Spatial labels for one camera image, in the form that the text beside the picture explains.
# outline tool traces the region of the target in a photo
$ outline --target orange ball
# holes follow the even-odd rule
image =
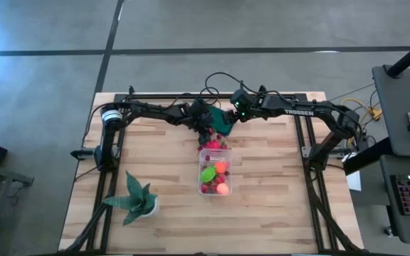
[[[220,183],[220,184],[218,184],[218,186],[216,187],[216,192],[218,193],[218,194],[221,194],[221,195],[228,195],[228,192],[229,192],[230,190],[228,189],[228,186],[227,186],[227,184],[225,184],[225,183]]]
[[[216,167],[216,172],[218,174],[223,174],[227,169],[227,164],[226,162],[216,162],[214,167]]]

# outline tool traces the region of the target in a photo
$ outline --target black desk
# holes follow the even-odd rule
[[[410,69],[398,79],[389,77],[384,67],[375,67],[372,72],[389,136],[346,161],[346,174],[377,161],[383,154],[410,156]]]
[[[402,242],[410,243],[410,216],[402,215],[396,202],[394,188],[390,181],[392,175],[410,175],[410,157],[386,156],[380,158],[382,175],[389,196],[389,217],[394,235]]]

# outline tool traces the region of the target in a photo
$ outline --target succulent plant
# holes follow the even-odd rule
[[[122,225],[132,223],[138,217],[151,213],[154,209],[157,195],[149,193],[149,183],[142,188],[140,182],[126,171],[126,186],[129,196],[113,196],[106,198],[103,203],[113,207],[129,210]]]

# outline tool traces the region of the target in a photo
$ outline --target wooden table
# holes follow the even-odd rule
[[[93,108],[112,102],[114,95],[98,93]],[[307,96],[309,100],[325,99],[323,92],[307,92]],[[222,100],[223,110],[231,107]],[[329,130],[321,120],[312,121],[320,142]],[[85,146],[98,145],[101,129],[97,111]],[[234,126],[226,139],[233,152],[233,192],[223,197],[201,196],[197,191],[197,133],[145,118],[136,119],[126,131],[117,196],[128,194],[128,170],[142,185],[152,184],[151,192],[159,195],[161,207],[155,217],[125,227],[122,222],[127,212],[114,209],[107,253],[317,252],[293,117],[255,119]],[[340,164],[338,160],[330,163]],[[81,162],[77,175],[94,165],[93,160]],[[334,219],[355,245],[363,247],[344,172],[328,167],[324,175]],[[69,246],[89,221],[98,176],[94,171],[75,183],[60,249]],[[322,232],[328,244],[323,220]]]

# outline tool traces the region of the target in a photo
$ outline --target green ball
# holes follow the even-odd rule
[[[200,180],[203,183],[206,183],[206,182],[209,182],[209,181],[213,180],[215,175],[216,175],[216,168],[215,167],[207,167],[200,174]]]

